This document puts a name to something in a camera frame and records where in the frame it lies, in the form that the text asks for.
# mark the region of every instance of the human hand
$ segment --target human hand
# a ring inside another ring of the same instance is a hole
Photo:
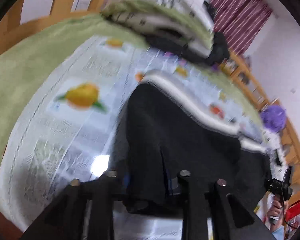
[[[289,208],[289,201],[284,202],[284,213],[287,212]],[[280,198],[278,196],[274,196],[273,201],[272,201],[272,206],[268,210],[266,216],[269,218],[270,216],[276,216],[279,217],[280,219],[277,221],[275,225],[271,225],[270,231],[274,232],[276,231],[283,223],[283,208],[282,208],[282,203],[280,202]]]

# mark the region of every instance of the purple ball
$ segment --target purple ball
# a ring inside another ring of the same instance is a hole
[[[278,105],[267,106],[260,113],[260,117],[264,126],[276,133],[280,132],[286,125],[287,116],[285,110]]]

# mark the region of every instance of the striped curtain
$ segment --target striped curtain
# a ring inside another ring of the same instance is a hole
[[[215,31],[224,34],[237,54],[247,50],[272,12],[263,0],[211,0],[211,4],[217,9]]]

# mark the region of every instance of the wooden bed frame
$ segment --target wooden bed frame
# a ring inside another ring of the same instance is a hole
[[[0,55],[23,39],[64,19],[81,17],[90,13],[98,13],[104,2],[104,0],[91,0],[87,11],[71,12],[73,1],[74,0],[53,0],[49,16],[20,25],[24,0],[18,0],[0,22]],[[261,85],[251,74],[241,57],[231,52],[231,59],[238,65],[235,70],[230,70],[225,64],[222,64],[221,68],[224,73],[229,76],[230,80],[242,90],[256,109],[260,111],[267,105],[280,104],[278,100],[274,102],[269,101],[261,88]],[[244,73],[246,77],[249,78],[250,85],[245,85],[241,81],[241,73]],[[285,159],[288,164],[293,164],[295,166],[292,182],[293,184],[299,185],[300,188],[300,141],[289,119],[283,130],[281,140],[283,145],[290,145],[290,152]],[[290,204],[293,204],[298,200],[300,200],[300,190],[291,197]]]

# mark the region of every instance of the metal screw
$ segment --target metal screw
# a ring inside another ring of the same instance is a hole
[[[70,182],[70,185],[71,185],[71,186],[79,186],[79,185],[80,185],[80,180],[78,180],[78,179],[73,179],[73,180]]]
[[[189,177],[190,176],[190,171],[182,170],[182,171],[180,171],[180,175],[182,177]]]
[[[116,171],[107,171],[106,175],[108,177],[116,177],[117,176],[117,172]]]
[[[227,185],[227,182],[224,179],[218,179],[217,183],[218,183],[218,185],[220,185],[222,187]]]

